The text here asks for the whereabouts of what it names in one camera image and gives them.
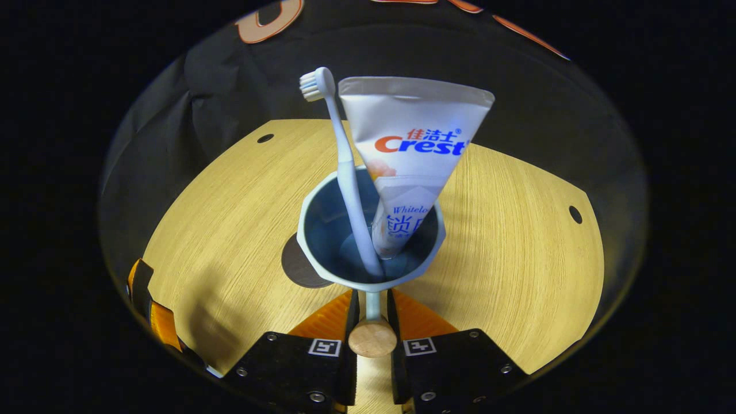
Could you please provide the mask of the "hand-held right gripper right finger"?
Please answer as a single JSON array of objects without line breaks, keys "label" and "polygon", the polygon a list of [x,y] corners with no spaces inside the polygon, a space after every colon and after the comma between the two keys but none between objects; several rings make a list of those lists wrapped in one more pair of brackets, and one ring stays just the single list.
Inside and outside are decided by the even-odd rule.
[{"label": "hand-held right gripper right finger", "polygon": [[398,335],[392,351],[394,403],[405,413],[489,413],[527,379],[483,330],[460,330],[397,289],[387,296]]}]

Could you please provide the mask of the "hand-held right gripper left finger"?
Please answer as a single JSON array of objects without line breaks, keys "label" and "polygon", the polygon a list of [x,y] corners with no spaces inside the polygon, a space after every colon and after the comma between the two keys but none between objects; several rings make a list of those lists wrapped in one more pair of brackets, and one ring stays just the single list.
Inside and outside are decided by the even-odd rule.
[{"label": "hand-held right gripper left finger", "polygon": [[290,332],[265,332],[224,383],[266,413],[345,413],[355,403],[357,356],[347,345],[360,317],[350,289]]}]

